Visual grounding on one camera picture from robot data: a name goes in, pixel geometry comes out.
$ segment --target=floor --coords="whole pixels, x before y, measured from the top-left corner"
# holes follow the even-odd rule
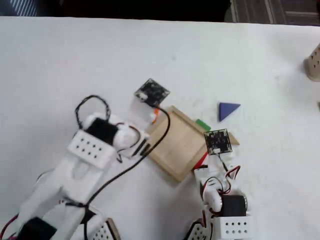
[[[231,0],[225,21],[320,26],[317,0]]]

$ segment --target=circuit board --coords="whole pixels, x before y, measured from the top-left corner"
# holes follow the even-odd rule
[[[169,95],[169,91],[161,86],[159,83],[149,78],[134,95],[140,99],[141,102],[149,106],[159,106],[160,103]]]
[[[227,129],[206,131],[204,138],[209,155],[232,152]]]

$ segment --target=wooden piece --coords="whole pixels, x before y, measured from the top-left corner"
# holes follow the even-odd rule
[[[149,157],[181,182],[207,151],[205,130],[176,107],[167,111],[171,120],[169,132]],[[151,145],[163,135],[167,125],[167,117],[162,114],[148,129]]]
[[[228,135],[229,135],[230,143],[232,145],[240,145],[238,140],[233,136],[233,134],[231,132],[228,131]]]

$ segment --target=red wire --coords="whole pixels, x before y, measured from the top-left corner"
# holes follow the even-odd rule
[[[10,221],[8,221],[5,225],[4,225],[4,227],[3,227],[3,229],[2,229],[2,231],[1,231],[1,233],[0,233],[0,240],[2,240],[2,238],[4,237],[4,235],[5,235],[5,231],[6,231],[6,229],[7,229],[7,227],[10,225],[10,224],[12,224],[12,222],[14,221],[14,220],[16,220],[18,218],[18,214],[17,215],[15,215],[13,218],[11,218],[10,219]]]

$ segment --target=black cable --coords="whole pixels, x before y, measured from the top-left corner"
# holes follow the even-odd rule
[[[76,118],[76,122],[78,123],[78,126],[79,126],[79,129],[82,129],[84,126],[82,125],[82,122],[80,121],[80,118],[79,118],[79,110],[80,110],[80,107],[86,103],[86,101],[88,101],[89,99],[99,99],[101,102],[103,102],[103,104],[105,105],[105,120],[109,120],[110,118],[110,115],[111,115],[111,110],[110,110],[110,107],[107,103],[106,100],[104,100],[102,97],[98,96],[98,95],[90,95],[90,96],[87,96],[85,97],[80,103],[79,105],[75,108],[74,112],[75,112],[75,118]]]
[[[108,186],[109,184],[111,184],[113,181],[117,180],[118,178],[120,178],[122,175],[126,174],[127,172],[129,172],[130,170],[134,169],[139,163],[141,163],[141,161],[143,159],[145,159],[160,143],[161,141],[165,138],[165,136],[167,135],[167,133],[169,132],[169,128],[170,128],[170,116],[167,113],[166,110],[162,109],[159,106],[152,106],[153,108],[159,109],[161,112],[163,112],[167,119],[168,119],[168,125],[166,127],[166,130],[164,132],[164,134],[162,135],[162,137],[159,138],[159,140],[148,150],[146,151],[142,157],[132,166],[128,167],[126,170],[120,172],[118,175],[114,176],[113,178],[111,178],[109,181],[107,181],[105,184],[103,184],[88,200],[88,202],[85,205],[82,205],[85,209],[85,214],[89,211],[89,205],[92,203],[92,201],[97,197],[97,195],[103,190],[105,189],[106,186]],[[87,235],[87,226],[88,226],[88,220],[84,221],[84,226],[83,226],[83,234],[84,234],[84,240],[88,240],[88,235]]]
[[[226,172],[228,172],[229,170],[228,170],[226,164],[224,163],[224,161],[222,161],[222,159],[221,159],[221,157],[220,157],[220,154],[217,154],[217,155],[218,155],[218,158],[220,159],[220,161],[221,161],[221,163],[222,163],[222,165],[223,165],[224,170],[225,170]]]

